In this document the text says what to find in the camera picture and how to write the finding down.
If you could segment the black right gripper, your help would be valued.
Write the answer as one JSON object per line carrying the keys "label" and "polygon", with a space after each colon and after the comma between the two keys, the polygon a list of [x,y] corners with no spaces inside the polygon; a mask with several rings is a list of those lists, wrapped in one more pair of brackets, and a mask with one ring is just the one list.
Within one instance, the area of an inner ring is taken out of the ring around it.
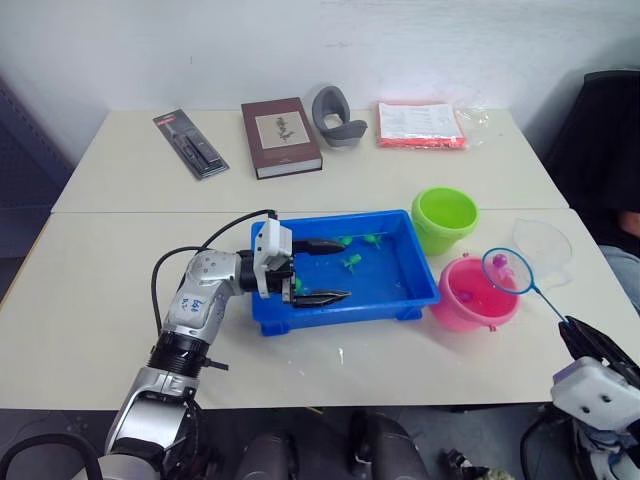
{"label": "black right gripper", "polygon": [[567,322],[560,322],[558,329],[574,360],[596,359],[640,388],[639,366],[606,334],[572,316],[567,316]]}

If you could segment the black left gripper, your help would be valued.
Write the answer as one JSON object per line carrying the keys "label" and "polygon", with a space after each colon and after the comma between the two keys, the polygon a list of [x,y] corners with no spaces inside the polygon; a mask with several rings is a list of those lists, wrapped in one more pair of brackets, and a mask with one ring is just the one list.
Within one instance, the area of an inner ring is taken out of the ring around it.
{"label": "black left gripper", "polygon": [[[292,243],[292,252],[309,255],[330,255],[343,252],[346,246],[339,241],[327,239],[302,239]],[[295,294],[296,272],[293,258],[287,259],[272,272],[273,292],[281,295],[285,304],[294,308],[321,308],[345,300],[351,296],[349,291],[317,290],[308,294]]]}

